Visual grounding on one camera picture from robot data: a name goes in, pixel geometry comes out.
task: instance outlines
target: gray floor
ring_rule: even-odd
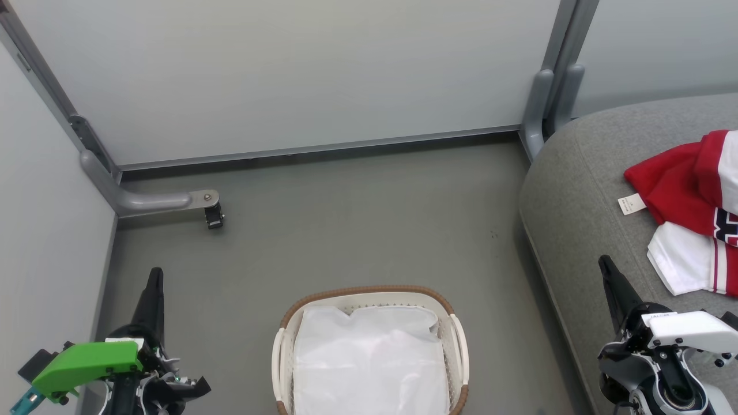
[[[100,334],[130,319],[149,269],[161,267],[167,349],[184,374],[213,387],[185,413],[276,414],[272,341],[296,300],[420,284],[444,295],[464,324],[465,415],[589,413],[518,219],[523,150],[511,137],[464,144],[256,160],[125,183],[216,188],[227,222],[209,231],[200,212],[121,221]]]

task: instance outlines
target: white wall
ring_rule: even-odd
[[[0,40],[8,41],[1,29]],[[16,372],[39,349],[90,341],[115,215],[2,45],[0,79],[0,402],[8,411],[29,388]],[[72,414],[75,404],[44,402],[34,414]]]
[[[516,126],[559,0],[13,0],[118,165]]]
[[[600,0],[578,62],[574,116],[738,92],[738,1]]]

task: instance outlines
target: laundry basket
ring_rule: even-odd
[[[272,387],[280,415],[294,415],[292,394],[294,340],[307,306],[335,306],[347,314],[369,306],[420,306],[438,316],[438,336],[444,349],[449,384],[449,415],[458,415],[469,395],[469,350],[461,322],[437,292],[412,285],[381,285],[337,289],[310,295],[285,314],[272,349]]]

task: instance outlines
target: gray ottoman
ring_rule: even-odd
[[[738,94],[625,106],[567,124],[544,145],[520,194],[520,213],[559,320],[597,414],[613,405],[599,391],[597,354],[614,338],[597,259],[608,254],[644,301],[675,311],[738,314],[738,298],[706,291],[677,297],[646,258],[656,223],[646,210],[624,216],[633,194],[628,167],[710,131],[738,129]],[[723,390],[738,411],[738,364],[693,364],[698,379]]]

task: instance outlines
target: teal connector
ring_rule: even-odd
[[[28,415],[46,399],[36,388],[26,392],[25,395],[10,409],[12,415]]]

